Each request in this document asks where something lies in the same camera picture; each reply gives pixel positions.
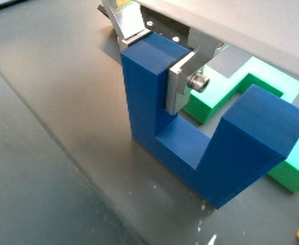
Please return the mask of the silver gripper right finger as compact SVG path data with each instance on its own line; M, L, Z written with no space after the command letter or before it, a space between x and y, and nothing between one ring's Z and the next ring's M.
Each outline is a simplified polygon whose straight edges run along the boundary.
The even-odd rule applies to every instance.
M186 106L193 91L205 91L210 78L203 75L203 66L221 52L225 43L190 28L189 45L193 50L169 69L166 111L170 115L175 115Z

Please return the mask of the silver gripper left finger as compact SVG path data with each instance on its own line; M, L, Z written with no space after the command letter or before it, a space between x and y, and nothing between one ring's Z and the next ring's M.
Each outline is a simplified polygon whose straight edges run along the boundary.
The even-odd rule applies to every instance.
M145 25L141 4L135 0L103 0L103 5L118 34L121 50L126 50L151 33Z

